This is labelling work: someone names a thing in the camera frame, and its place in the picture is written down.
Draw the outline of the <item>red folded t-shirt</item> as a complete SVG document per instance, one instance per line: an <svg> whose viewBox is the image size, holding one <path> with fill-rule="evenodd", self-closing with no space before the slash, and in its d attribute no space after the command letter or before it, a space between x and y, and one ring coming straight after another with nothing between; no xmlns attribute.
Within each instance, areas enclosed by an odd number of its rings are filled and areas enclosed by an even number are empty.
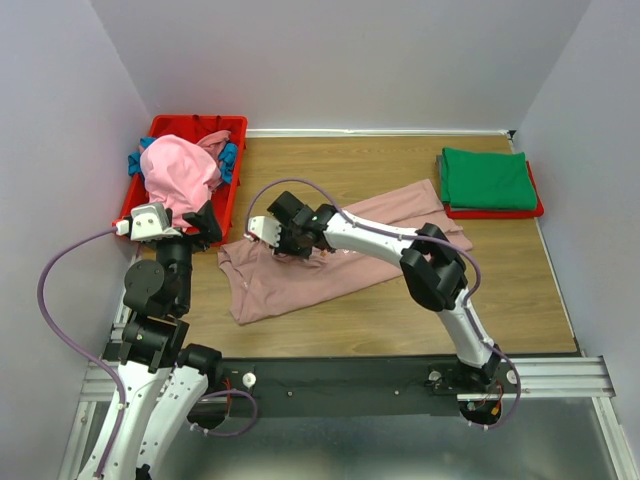
<svg viewBox="0 0 640 480"><path fill-rule="evenodd" d="M451 218L527 219L545 213L528 161L448 170L441 190Z"/></svg>

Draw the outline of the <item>dusty pink printed t-shirt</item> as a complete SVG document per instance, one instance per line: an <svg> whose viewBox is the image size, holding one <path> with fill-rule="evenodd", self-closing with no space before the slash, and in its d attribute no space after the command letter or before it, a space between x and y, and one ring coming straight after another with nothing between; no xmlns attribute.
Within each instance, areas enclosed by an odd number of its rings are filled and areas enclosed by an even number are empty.
<svg viewBox="0 0 640 480"><path fill-rule="evenodd" d="M471 241L450 219L429 180L421 180L348 205L346 210L371 221L418 229L434 224L458 247ZM275 255L264 243L242 239L222 246L218 266L231 289L230 313L240 325L283 315L397 278L401 270L353 250L307 259Z"/></svg>

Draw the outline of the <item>green folded t-shirt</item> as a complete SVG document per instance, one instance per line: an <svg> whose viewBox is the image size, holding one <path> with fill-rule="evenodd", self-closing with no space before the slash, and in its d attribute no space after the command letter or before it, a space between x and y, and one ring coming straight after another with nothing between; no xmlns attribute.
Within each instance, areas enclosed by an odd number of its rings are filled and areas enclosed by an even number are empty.
<svg viewBox="0 0 640 480"><path fill-rule="evenodd" d="M441 201L450 207L520 211L537 207L537 194L524 153L444 147L441 156Z"/></svg>

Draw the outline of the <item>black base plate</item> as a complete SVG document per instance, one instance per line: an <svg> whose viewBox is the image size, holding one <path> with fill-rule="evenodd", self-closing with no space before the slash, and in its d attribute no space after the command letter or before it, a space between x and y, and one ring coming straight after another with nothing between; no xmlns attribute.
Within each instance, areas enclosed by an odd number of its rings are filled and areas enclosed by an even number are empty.
<svg viewBox="0 0 640 480"><path fill-rule="evenodd" d="M460 415L464 401L516 393L501 363L490 387L462 382L454 355L226 358L224 376L262 418Z"/></svg>

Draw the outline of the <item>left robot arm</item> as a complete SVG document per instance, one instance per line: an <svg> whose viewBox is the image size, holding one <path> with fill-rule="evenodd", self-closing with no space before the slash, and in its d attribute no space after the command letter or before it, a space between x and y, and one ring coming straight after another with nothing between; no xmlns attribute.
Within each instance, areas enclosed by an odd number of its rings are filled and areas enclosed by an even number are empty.
<svg viewBox="0 0 640 480"><path fill-rule="evenodd" d="M184 216L193 233L171 225L159 203L135 207L119 231L150 243L152 259L138 260L124 277L130 311L118 349L113 394L82 479L151 479L181 425L202 395L222 380L219 351L184 343L183 316L191 300L192 256L222 240L210 201Z"/></svg>

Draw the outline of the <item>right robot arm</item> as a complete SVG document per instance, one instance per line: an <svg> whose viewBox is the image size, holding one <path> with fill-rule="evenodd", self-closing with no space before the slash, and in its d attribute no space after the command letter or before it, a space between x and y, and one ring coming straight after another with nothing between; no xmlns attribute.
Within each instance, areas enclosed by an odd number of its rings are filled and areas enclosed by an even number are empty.
<svg viewBox="0 0 640 480"><path fill-rule="evenodd" d="M472 306L463 250L436 225L394 227L357 217L333 205L313 210L292 193L282 193L268 212L278 222L275 251L305 256L316 248L350 250L401 270L411 298L438 315L456 349L457 364L445 376L458 389L485 392L501 361L496 344Z"/></svg>

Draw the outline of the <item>blue t-shirt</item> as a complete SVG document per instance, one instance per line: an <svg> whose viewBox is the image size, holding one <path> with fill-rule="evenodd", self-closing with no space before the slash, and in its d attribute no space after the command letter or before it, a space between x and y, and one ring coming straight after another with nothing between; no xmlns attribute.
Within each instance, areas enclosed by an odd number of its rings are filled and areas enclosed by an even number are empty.
<svg viewBox="0 0 640 480"><path fill-rule="evenodd" d="M155 137L142 137L139 141L138 150L128 156L128 175L133 177L136 174L142 174L141 155L156 140ZM218 161L215 161L219 170L221 182L231 184L238 157L238 146L231 143L226 145L221 152Z"/></svg>

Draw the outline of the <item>red plastic bin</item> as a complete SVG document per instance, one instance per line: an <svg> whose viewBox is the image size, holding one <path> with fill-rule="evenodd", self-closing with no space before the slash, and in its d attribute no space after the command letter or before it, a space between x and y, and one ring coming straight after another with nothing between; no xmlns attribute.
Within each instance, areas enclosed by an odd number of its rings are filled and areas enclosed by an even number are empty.
<svg viewBox="0 0 640 480"><path fill-rule="evenodd" d="M240 186L242 157L246 148L248 121L243 116L169 115L156 116L146 137L141 137L138 151L128 157L128 173L131 177L127 193L120 211L123 218L134 207L149 202L140 169L140 157L152 142L152 138L173 134L217 155L216 162L221 169L221 184L211 194L212 208L222 231L222 240L216 246L227 242L231 227L235 197Z"/></svg>

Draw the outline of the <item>coral pink t-shirt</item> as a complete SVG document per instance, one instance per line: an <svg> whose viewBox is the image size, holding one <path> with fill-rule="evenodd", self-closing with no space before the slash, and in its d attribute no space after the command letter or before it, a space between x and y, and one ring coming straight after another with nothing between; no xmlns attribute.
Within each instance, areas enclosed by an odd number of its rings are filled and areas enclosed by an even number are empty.
<svg viewBox="0 0 640 480"><path fill-rule="evenodd" d="M215 161L231 138L231 132L229 130L218 130L204 136L197 142L197 145L207 152Z"/></svg>

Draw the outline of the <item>aluminium frame rail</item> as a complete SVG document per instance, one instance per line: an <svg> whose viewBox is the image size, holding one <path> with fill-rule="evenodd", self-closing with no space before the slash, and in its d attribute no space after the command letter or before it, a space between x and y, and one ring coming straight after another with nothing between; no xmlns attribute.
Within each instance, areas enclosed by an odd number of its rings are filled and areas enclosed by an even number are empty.
<svg viewBox="0 0 640 480"><path fill-rule="evenodd" d="M117 355L129 314L122 300L109 344L103 355L93 360L87 369L76 425L60 471L64 479L82 479L79 473L93 450L113 394L121 384L116 374ZM440 417L454 417L474 428L490 430L504 424L525 400L577 398L591 399L600 420L612 417L614 388L603 359L581 356L509 357L497 347L495 352L501 358L499 365L505 363L510 368L508 376L514 380L516 393L507 399L495 397L491 401L464 401L460 404L459 416ZM222 422L227 418L242 418L248 426L262 419L257 402L249 391L232 386L231 380L224 376L224 359L226 357L222 355L215 382L196 401L181 427L188 426L203 435L219 438L223 436Z"/></svg>

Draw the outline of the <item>light pink t-shirt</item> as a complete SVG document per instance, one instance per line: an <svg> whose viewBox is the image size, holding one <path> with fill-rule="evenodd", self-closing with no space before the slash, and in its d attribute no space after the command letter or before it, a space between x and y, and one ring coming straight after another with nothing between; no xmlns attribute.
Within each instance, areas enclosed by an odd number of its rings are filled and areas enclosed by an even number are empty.
<svg viewBox="0 0 640 480"><path fill-rule="evenodd" d="M140 157L149 202L172 211L172 226L191 225L183 218L197 213L221 183L216 160L202 147L175 135L156 138Z"/></svg>

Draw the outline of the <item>grey folded t-shirt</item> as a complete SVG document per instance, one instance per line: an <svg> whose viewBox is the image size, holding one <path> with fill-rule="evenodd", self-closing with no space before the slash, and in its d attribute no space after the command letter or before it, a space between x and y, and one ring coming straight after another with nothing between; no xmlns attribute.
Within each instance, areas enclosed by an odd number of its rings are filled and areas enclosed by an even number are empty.
<svg viewBox="0 0 640 480"><path fill-rule="evenodd" d="M444 185L445 185L444 170L443 170L443 157L442 157L442 155L437 155L436 156L436 166L437 166L437 169L438 169L438 177L439 177L440 187L442 189L444 187Z"/></svg>

